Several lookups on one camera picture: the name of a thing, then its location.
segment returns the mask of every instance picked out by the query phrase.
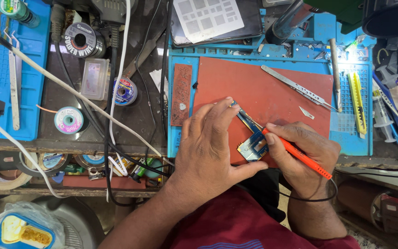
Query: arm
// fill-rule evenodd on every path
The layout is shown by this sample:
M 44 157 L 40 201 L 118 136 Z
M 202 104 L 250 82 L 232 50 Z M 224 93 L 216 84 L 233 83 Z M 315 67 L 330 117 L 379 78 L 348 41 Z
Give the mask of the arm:
M 295 144 L 326 171 L 332 173 L 340 152 L 340 145 L 330 141 L 302 122 L 285 126 L 267 124 L 266 134 L 270 155 L 293 187 L 291 196 L 301 199 L 327 198 L 327 179 L 291 156 L 279 137 Z M 305 238 L 333 239 L 347 235 L 329 201 L 303 202 L 290 199 L 288 221 L 293 232 Z
M 183 217 L 234 184 L 267 169 L 265 162 L 229 163 L 228 127 L 239 105 L 228 97 L 199 109 L 182 125 L 176 171 L 147 203 L 127 216 L 100 249 L 153 249 Z

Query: circuit board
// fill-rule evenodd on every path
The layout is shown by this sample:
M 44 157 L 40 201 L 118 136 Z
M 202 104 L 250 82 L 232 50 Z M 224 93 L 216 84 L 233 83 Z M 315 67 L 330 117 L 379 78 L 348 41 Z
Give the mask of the circuit board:
M 262 132 L 257 131 L 240 144 L 237 150 L 248 162 L 256 162 L 267 154 L 268 144 Z
M 233 100 L 230 106 L 233 106 L 235 104 L 237 104 L 237 102 Z M 242 107 L 240 107 L 237 116 L 253 132 L 250 138 L 248 138 L 245 142 L 239 144 L 237 151 L 239 151 L 239 153 L 248 162 L 259 161 L 262 156 L 264 156 L 268 152 L 268 144 L 265 140 L 265 136 L 262 134 L 259 127 L 257 127 L 252 121 L 246 118 L 248 114 L 242 109 Z

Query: orange soldering iron handle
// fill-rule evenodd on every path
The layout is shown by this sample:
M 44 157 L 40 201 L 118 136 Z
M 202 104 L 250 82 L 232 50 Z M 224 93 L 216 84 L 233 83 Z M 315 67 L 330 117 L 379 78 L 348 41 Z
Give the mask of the orange soldering iron handle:
M 264 128 L 262 130 L 262 134 L 267 134 L 269 131 L 267 128 Z M 314 162 L 311 158 L 309 158 L 307 155 L 303 154 L 300 150 L 296 149 L 293 145 L 290 144 L 290 142 L 286 141 L 285 139 L 279 137 L 280 140 L 282 141 L 282 144 L 285 147 L 285 150 L 287 150 L 291 155 L 295 156 L 297 159 L 301 160 L 304 164 L 306 164 L 308 167 L 314 169 L 317 171 L 319 174 L 321 174 L 324 178 L 327 178 L 328 180 L 333 177 L 330 173 L 328 173 L 324 168 L 320 167 L 320 165 L 317 164 L 317 162 Z

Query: white paper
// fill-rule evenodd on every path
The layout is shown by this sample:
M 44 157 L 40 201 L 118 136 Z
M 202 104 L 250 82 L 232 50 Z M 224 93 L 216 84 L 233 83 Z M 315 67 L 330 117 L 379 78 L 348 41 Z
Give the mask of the white paper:
M 162 69 L 155 70 L 150 72 L 150 76 L 156 85 L 156 88 L 158 88 L 158 91 L 161 92 L 161 74 L 162 74 Z M 167 80 L 167 77 L 164 78 L 164 93 L 169 97 L 169 81 Z
M 192 43 L 244 27 L 236 0 L 174 0 L 173 4 Z

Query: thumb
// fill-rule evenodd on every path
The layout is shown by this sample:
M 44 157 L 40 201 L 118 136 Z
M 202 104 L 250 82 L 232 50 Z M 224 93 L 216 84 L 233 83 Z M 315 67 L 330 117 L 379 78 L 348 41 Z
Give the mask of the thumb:
M 257 161 L 232 168 L 232 178 L 234 179 L 236 184 L 240 181 L 254 176 L 259 170 L 268 169 L 268 163 L 264 161 Z
M 292 165 L 292 163 L 295 162 L 295 159 L 285 150 L 282 141 L 276 134 L 267 133 L 265 134 L 265 138 L 268 143 L 270 156 L 276 161 L 277 166 L 279 166 L 281 170 L 283 170 L 283 166 Z

